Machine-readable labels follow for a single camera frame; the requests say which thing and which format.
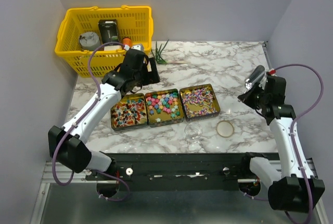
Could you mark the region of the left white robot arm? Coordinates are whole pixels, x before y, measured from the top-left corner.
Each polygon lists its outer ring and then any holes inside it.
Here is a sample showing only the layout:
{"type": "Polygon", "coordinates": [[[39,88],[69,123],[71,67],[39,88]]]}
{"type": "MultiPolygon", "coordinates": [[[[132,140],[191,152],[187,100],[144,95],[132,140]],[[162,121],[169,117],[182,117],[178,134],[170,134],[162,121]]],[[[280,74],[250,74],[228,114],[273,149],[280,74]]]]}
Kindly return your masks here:
{"type": "Polygon", "coordinates": [[[123,63],[106,73],[97,84],[97,92],[87,104],[62,127],[53,126],[48,132],[52,162],[59,162],[75,173],[97,170],[105,180],[115,175],[110,156],[91,151],[85,145],[104,115],[127,93],[137,86],[160,81],[156,61],[144,52],[129,49],[123,63]]]}

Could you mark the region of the tin of dark lollipops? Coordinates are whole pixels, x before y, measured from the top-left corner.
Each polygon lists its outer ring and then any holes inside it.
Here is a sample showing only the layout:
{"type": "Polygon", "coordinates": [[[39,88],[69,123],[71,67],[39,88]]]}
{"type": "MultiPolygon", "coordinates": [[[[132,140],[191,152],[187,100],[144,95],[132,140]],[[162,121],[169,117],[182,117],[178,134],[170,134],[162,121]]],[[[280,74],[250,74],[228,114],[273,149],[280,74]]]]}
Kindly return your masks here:
{"type": "Polygon", "coordinates": [[[116,131],[141,129],[148,126],[144,94],[125,96],[110,110],[111,128],[116,131]]]}

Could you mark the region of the silver metal scoop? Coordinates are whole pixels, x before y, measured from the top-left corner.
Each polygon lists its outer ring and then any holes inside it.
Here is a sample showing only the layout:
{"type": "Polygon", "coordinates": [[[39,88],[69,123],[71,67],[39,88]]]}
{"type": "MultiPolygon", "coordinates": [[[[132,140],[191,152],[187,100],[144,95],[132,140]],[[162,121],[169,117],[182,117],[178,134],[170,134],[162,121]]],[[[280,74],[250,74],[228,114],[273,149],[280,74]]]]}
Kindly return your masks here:
{"type": "Polygon", "coordinates": [[[252,87],[258,83],[261,82],[261,80],[263,79],[263,77],[265,76],[266,71],[265,71],[265,67],[262,65],[258,65],[253,71],[252,73],[250,73],[248,75],[248,77],[245,79],[245,88],[247,90],[252,89],[252,87]]]}

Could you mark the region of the tin of star candies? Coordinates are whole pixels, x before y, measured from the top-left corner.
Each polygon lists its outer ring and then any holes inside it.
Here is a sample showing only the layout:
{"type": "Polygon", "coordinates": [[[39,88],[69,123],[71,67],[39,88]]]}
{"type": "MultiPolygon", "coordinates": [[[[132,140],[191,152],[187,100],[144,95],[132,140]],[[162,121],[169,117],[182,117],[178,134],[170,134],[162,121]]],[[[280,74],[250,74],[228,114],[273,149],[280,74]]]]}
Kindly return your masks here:
{"type": "Polygon", "coordinates": [[[152,128],[181,123],[184,113],[177,89],[145,94],[148,125],[152,128]]]}

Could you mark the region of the tin of rainbow lollipops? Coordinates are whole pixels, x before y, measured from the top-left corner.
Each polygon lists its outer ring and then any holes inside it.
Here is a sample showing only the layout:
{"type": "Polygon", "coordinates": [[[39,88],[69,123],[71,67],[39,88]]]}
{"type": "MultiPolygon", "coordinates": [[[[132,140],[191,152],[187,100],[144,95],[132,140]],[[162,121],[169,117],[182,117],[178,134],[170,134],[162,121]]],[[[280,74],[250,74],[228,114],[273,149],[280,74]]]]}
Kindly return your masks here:
{"type": "Polygon", "coordinates": [[[216,117],[221,112],[211,84],[182,88],[180,98],[187,122],[216,117]]]}

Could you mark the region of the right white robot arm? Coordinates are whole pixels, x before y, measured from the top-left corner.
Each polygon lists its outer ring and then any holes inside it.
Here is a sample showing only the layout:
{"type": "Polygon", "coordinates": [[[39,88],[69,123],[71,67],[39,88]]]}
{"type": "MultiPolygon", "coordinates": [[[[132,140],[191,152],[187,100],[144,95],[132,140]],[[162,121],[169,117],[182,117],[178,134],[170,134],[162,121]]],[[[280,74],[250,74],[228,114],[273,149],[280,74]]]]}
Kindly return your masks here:
{"type": "Polygon", "coordinates": [[[268,189],[273,210],[309,213],[323,195],[323,180],[315,178],[304,156],[291,105],[285,104],[286,80],[269,74],[250,75],[246,92],[238,99],[254,110],[260,109],[273,133],[281,171],[263,154],[247,152],[239,165],[245,178],[256,175],[268,189]]]}

